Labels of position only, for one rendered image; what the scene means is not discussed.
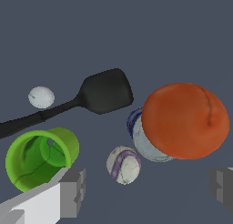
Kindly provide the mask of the black spatula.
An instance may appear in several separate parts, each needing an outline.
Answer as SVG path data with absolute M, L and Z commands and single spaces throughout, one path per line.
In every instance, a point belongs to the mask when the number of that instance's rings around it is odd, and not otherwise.
M 102 115 L 128 107 L 133 101 L 133 92 L 125 73 L 119 68 L 110 69 L 87 77 L 76 97 L 69 102 L 44 111 L 38 111 L 26 117 L 0 123 L 0 139 L 12 136 L 33 125 L 46 122 L 49 118 L 74 107 L 83 107 Z

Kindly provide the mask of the white ball with purple stripe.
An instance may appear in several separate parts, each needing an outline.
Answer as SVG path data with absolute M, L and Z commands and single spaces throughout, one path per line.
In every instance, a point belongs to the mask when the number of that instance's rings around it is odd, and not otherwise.
M 114 181 L 127 185 L 138 177 L 141 170 L 141 160 L 133 148 L 119 146 L 109 154 L 106 168 Z

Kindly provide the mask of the orange peach fruit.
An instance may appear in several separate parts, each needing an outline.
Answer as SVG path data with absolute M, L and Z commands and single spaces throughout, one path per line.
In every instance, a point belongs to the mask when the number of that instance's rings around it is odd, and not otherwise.
M 142 127 L 150 143 L 178 159 L 203 158 L 217 150 L 229 132 L 228 112 L 204 87 L 165 85 L 145 102 Z

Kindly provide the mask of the white blue patterned bowl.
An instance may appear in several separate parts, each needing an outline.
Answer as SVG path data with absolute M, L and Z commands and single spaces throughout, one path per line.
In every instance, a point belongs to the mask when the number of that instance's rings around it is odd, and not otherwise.
M 146 159 L 153 162 L 168 162 L 173 158 L 155 148 L 147 139 L 142 128 L 142 110 L 137 108 L 127 118 L 127 131 L 133 139 L 137 151 Z

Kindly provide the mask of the green plastic cup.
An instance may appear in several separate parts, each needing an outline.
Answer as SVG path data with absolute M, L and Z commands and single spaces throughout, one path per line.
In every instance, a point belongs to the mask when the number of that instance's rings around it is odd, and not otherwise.
M 10 181 L 27 192 L 49 182 L 61 168 L 70 168 L 78 154 L 79 142 L 68 129 L 29 131 L 8 149 L 5 169 Z

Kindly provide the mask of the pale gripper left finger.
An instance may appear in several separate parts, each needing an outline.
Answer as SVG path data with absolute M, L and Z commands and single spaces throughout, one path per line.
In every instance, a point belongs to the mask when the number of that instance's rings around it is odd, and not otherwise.
M 76 218 L 86 193 L 86 170 L 62 168 L 48 183 L 0 204 L 0 224 L 56 224 Z

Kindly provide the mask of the small white golf ball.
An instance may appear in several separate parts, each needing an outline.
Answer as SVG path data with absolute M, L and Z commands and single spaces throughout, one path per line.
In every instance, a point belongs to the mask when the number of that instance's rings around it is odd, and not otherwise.
M 28 100 L 33 107 L 48 108 L 53 105 L 55 95 L 47 87 L 34 87 L 28 94 Z

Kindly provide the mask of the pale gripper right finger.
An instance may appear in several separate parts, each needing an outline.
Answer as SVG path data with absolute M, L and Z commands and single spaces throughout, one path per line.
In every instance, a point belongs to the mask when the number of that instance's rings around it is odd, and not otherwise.
M 233 214 L 233 168 L 211 168 L 208 176 L 211 195 Z

